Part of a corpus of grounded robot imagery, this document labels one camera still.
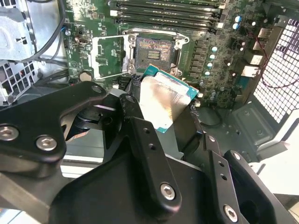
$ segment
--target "circuit board chip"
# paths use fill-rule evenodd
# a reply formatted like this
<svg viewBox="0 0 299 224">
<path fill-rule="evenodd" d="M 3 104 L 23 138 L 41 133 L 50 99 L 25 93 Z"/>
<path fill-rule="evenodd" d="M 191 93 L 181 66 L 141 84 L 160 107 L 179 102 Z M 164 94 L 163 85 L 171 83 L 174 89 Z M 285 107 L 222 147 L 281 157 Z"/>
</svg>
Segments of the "circuit board chip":
<svg viewBox="0 0 299 224">
<path fill-rule="evenodd" d="M 171 68 L 174 41 L 137 37 L 135 67 L 146 69 L 150 64 L 168 71 Z"/>
</svg>

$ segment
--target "black plastic part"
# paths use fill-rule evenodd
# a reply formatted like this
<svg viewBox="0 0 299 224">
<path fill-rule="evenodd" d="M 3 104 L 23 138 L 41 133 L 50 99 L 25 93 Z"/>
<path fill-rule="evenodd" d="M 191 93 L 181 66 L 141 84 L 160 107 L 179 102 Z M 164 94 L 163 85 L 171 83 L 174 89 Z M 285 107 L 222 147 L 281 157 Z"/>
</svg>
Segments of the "black plastic part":
<svg viewBox="0 0 299 224">
<path fill-rule="evenodd" d="M 295 219 L 267 189 L 261 179 L 240 155 L 234 151 L 224 157 L 229 162 L 241 213 L 250 223 L 295 224 Z"/>
<path fill-rule="evenodd" d="M 196 119 L 196 115 L 186 107 L 173 123 L 178 150 L 185 155 L 193 153 L 199 146 L 202 130 L 195 126 Z"/>
<path fill-rule="evenodd" d="M 51 206 L 49 224 L 205 223 L 202 172 L 167 158 L 166 163 L 174 174 L 183 200 L 173 217 L 159 222 L 143 206 L 147 197 L 143 189 L 147 186 L 139 179 L 139 167 L 126 146 L 126 143 L 121 145 L 123 153 L 112 161 L 63 188 Z"/>
<path fill-rule="evenodd" d="M 219 152 L 216 140 L 203 134 L 198 149 L 193 154 L 185 156 L 187 162 L 201 167 L 206 175 L 205 191 L 211 196 L 205 201 L 208 221 L 230 223 L 224 212 L 224 206 L 229 205 L 238 216 L 237 223 L 248 223 L 243 220 L 239 209 L 228 162 L 219 155 Z"/>
<path fill-rule="evenodd" d="M 110 162 L 113 156 L 119 153 L 123 141 L 128 141 L 127 148 L 133 153 L 136 166 L 140 172 L 139 179 L 144 183 L 141 188 L 145 195 L 143 206 L 145 210 L 157 220 L 167 220 L 178 212 L 181 206 L 181 194 L 173 174 L 167 163 L 160 141 L 153 125 L 143 120 L 143 115 L 138 101 L 128 95 L 120 95 L 118 102 L 114 104 L 116 113 L 113 119 L 120 119 L 119 125 L 110 125 L 104 130 L 104 162 Z M 94 119 L 81 112 L 80 116 L 87 119 L 86 122 Z M 175 198 L 167 200 L 160 190 L 160 186 L 167 183 L 175 191 Z"/>
<path fill-rule="evenodd" d="M 64 139 L 74 117 L 80 110 L 100 104 L 105 95 L 95 83 L 82 82 L 1 111 L 0 125 L 15 127 L 19 136 L 1 141 L 0 171 L 33 177 L 53 174 L 65 154 Z M 36 146 L 36 140 L 45 135 L 56 140 L 54 150 L 43 151 Z"/>
</svg>

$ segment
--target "metal bracket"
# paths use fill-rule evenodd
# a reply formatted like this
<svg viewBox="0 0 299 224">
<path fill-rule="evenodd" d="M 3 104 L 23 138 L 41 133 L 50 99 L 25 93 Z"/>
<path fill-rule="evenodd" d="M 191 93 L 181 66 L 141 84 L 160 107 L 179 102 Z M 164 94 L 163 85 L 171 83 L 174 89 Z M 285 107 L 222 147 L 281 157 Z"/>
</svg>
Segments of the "metal bracket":
<svg viewBox="0 0 299 224">
<path fill-rule="evenodd" d="M 173 177 L 166 156 L 149 121 L 143 120 L 140 106 L 128 94 L 120 96 L 124 121 L 122 128 L 127 130 L 134 157 L 142 167 L 149 194 L 145 205 L 158 220 L 167 220 L 179 211 L 181 193 Z"/>
<path fill-rule="evenodd" d="M 224 158 L 229 162 L 238 202 L 248 222 L 296 223 L 240 154 L 227 151 Z"/>
<path fill-rule="evenodd" d="M 209 183 L 207 194 L 212 194 L 212 199 L 206 202 L 209 205 L 206 212 L 215 212 L 216 216 L 210 216 L 215 218 L 212 221 L 247 223 L 239 209 L 228 162 L 220 156 L 216 139 L 204 133 L 199 148 L 193 154 L 185 156 L 185 159 L 199 166 L 206 174 Z"/>
<path fill-rule="evenodd" d="M 65 154 L 64 139 L 77 113 L 105 96 L 102 87 L 82 82 L 1 111 L 0 171 L 34 177 L 53 174 Z"/>
</svg>

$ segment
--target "metal mesh panel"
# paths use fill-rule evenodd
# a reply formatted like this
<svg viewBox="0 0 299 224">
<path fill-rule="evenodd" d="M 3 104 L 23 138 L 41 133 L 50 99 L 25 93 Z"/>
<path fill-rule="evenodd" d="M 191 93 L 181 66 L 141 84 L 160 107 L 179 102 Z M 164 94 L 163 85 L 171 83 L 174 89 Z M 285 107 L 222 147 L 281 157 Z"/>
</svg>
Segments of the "metal mesh panel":
<svg viewBox="0 0 299 224">
<path fill-rule="evenodd" d="M 16 2 L 15 0 L 0 0 L 0 6 L 11 8 L 16 6 Z"/>
<path fill-rule="evenodd" d="M 299 21 L 289 20 L 264 70 L 263 77 L 271 86 L 288 85 L 299 78 Z M 299 83 L 273 89 L 259 81 L 254 96 L 280 123 L 282 118 L 299 108 Z"/>
<path fill-rule="evenodd" d="M 0 66 L 0 105 L 10 105 L 37 79 L 35 62 Z"/>
</svg>

